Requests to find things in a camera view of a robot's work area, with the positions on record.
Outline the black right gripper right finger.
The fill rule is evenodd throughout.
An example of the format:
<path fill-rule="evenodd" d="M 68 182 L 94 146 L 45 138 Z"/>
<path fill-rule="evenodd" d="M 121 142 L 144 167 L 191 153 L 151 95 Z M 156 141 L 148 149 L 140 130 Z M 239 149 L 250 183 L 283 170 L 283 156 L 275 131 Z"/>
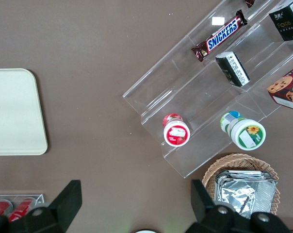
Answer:
<path fill-rule="evenodd" d="M 216 205 L 201 180 L 191 182 L 191 205 L 196 222 L 187 233 L 290 233 L 277 216 L 255 212 L 250 219 L 224 205 Z"/>

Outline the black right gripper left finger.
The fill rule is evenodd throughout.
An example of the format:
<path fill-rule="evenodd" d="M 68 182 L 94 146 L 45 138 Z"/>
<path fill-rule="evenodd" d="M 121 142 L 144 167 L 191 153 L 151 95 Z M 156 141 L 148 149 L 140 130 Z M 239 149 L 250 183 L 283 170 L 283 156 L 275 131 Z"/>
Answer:
<path fill-rule="evenodd" d="M 71 180 L 49 206 L 35 207 L 13 222 L 0 216 L 0 233 L 65 233 L 81 206 L 81 181 Z"/>

